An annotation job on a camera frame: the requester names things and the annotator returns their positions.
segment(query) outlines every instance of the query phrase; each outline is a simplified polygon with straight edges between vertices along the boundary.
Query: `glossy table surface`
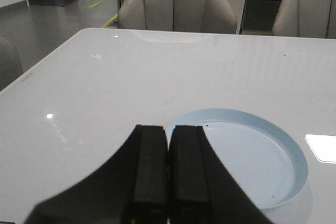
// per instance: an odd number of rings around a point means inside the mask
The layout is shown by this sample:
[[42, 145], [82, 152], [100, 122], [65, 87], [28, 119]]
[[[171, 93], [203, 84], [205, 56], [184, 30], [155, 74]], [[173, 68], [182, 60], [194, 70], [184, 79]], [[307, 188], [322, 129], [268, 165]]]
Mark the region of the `glossy table surface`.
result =
[[336, 220], [336, 164], [305, 135], [336, 136], [336, 40], [85, 29], [0, 92], [0, 221], [106, 161], [136, 124], [227, 108], [259, 116], [302, 148], [308, 182], [264, 210], [274, 223]]

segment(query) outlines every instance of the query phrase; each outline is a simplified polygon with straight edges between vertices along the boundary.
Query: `round plate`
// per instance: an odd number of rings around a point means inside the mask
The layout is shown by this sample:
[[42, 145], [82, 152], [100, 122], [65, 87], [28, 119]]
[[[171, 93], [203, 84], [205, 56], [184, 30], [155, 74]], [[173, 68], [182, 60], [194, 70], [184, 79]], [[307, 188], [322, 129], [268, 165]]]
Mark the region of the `round plate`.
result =
[[259, 209], [286, 203], [307, 182], [308, 164], [299, 145], [260, 117], [228, 109], [197, 110], [168, 126], [168, 140], [176, 125], [203, 126], [218, 158]]

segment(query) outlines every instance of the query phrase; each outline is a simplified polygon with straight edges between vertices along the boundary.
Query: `floor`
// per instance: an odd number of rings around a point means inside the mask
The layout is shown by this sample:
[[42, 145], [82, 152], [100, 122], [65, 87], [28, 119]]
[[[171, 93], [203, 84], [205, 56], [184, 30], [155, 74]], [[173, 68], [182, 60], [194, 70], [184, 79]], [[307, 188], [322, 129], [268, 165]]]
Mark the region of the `floor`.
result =
[[[89, 8], [93, 1], [102, 5]], [[16, 46], [27, 71], [79, 30], [102, 27], [117, 10], [117, 0], [78, 0], [65, 7], [30, 5], [0, 15], [0, 36]]]

